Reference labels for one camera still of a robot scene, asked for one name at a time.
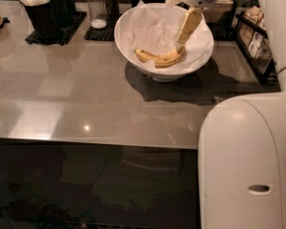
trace white robotic arm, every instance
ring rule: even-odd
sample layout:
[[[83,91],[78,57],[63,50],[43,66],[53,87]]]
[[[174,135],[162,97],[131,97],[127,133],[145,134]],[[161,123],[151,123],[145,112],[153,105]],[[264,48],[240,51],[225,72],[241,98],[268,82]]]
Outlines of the white robotic arm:
[[[286,0],[258,2],[282,92],[231,98],[206,117],[198,147],[202,229],[286,229]]]

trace countertop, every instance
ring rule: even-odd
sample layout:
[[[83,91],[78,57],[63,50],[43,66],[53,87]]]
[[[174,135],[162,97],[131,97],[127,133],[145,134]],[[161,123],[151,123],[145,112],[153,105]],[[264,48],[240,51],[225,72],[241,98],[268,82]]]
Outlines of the countertop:
[[[196,73],[160,83],[114,42],[85,40],[88,15],[68,45],[40,46],[25,41],[33,29],[18,1],[0,1],[0,14],[10,20],[0,30],[0,138],[197,149],[217,102],[277,89],[256,83],[233,42],[215,45]]]

